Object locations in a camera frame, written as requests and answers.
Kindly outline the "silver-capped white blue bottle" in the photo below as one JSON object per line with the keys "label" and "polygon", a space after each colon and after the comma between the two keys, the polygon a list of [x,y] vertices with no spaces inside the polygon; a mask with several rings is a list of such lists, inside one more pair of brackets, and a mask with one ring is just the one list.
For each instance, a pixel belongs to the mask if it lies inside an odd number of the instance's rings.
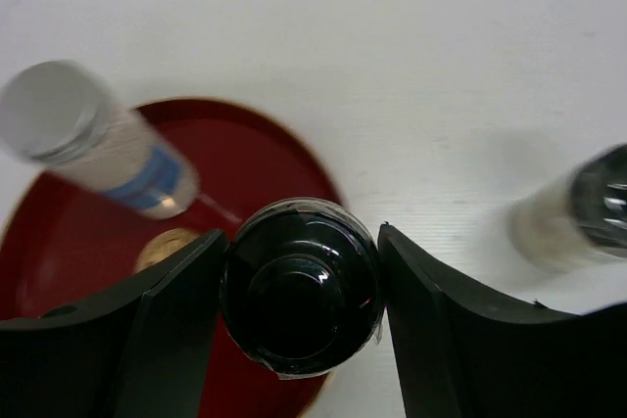
{"label": "silver-capped white blue bottle", "polygon": [[192,163],[74,62],[40,63],[2,86],[1,141],[20,160],[151,219],[185,212],[200,193]]}

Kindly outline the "black-capped white spice jar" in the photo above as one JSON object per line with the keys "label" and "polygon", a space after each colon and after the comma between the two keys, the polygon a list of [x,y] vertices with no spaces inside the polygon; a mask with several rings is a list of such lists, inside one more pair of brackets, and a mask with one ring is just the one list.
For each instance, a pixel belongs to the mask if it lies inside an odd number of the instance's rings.
{"label": "black-capped white spice jar", "polygon": [[553,272],[626,260],[626,146],[609,148],[520,200],[509,236]]}

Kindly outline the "black-capped brown spice jar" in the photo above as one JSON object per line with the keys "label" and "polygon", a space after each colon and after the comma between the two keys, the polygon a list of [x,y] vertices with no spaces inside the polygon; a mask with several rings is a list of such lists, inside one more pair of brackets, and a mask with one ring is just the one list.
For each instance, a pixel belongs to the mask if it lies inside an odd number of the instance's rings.
{"label": "black-capped brown spice jar", "polygon": [[270,204],[244,222],[224,259],[228,334],[280,379],[324,375],[381,339],[383,263],[366,227],[340,205]]}

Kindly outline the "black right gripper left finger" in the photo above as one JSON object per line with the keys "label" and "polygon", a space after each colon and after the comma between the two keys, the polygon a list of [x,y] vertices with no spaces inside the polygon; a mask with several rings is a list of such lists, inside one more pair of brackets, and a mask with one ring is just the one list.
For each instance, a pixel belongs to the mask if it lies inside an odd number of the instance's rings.
{"label": "black right gripper left finger", "polygon": [[2,416],[197,416],[226,245],[212,230],[102,292],[3,321]]}

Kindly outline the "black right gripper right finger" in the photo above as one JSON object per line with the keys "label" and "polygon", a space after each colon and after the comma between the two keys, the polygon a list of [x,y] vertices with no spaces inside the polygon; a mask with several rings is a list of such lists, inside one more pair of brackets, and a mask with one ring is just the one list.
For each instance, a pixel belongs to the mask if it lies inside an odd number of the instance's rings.
{"label": "black right gripper right finger", "polygon": [[409,417],[622,417],[626,307],[525,302],[448,266],[390,224],[378,249]]}

